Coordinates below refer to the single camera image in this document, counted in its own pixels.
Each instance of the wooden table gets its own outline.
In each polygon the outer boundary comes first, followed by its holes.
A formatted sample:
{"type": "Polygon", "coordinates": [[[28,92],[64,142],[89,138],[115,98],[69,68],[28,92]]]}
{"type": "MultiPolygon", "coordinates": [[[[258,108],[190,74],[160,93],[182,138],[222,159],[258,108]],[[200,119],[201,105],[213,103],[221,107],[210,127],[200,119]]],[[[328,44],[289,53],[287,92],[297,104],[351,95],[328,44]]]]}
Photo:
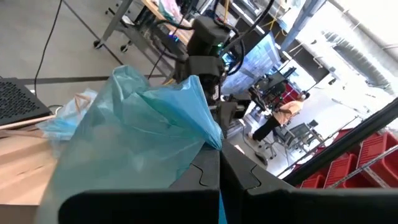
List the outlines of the wooden table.
{"type": "Polygon", "coordinates": [[[38,205],[57,160],[46,139],[0,139],[0,205],[38,205]]]}
{"type": "MultiPolygon", "coordinates": [[[[166,18],[159,12],[159,8],[158,8],[151,0],[142,0],[142,3],[144,3],[144,5],[146,6],[146,8],[148,8],[148,10],[150,10],[150,11],[153,13],[153,15],[156,16],[156,18],[158,18],[159,20],[164,20],[164,19],[166,19],[166,18]]],[[[170,25],[170,24],[164,23],[164,25],[165,25],[170,31],[172,31],[172,32],[174,32],[175,29],[176,29],[174,26],[172,26],[172,25],[170,25]]],[[[182,25],[187,26],[187,27],[190,27],[190,26],[191,26],[191,23],[189,23],[187,20],[184,19],[184,20],[182,21],[182,25]]],[[[181,41],[183,44],[185,44],[185,45],[188,44],[189,40],[191,39],[192,34],[193,34],[193,30],[181,30],[181,29],[177,30],[176,33],[175,33],[175,35],[176,35],[176,36],[180,39],[180,41],[181,41]]]]}

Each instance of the metal table leg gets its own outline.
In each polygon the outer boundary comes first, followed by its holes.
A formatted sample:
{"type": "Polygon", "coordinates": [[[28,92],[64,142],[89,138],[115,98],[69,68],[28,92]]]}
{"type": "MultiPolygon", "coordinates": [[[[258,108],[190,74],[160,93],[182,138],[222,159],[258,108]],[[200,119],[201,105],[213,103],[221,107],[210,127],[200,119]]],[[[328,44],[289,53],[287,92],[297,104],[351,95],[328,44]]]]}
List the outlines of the metal table leg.
{"type": "Polygon", "coordinates": [[[100,48],[102,45],[107,41],[109,36],[113,33],[113,31],[118,26],[120,20],[122,19],[123,15],[129,9],[133,0],[123,0],[122,4],[119,6],[118,10],[116,11],[114,17],[112,18],[111,22],[109,23],[108,27],[106,28],[101,40],[94,41],[94,47],[100,48]]]}

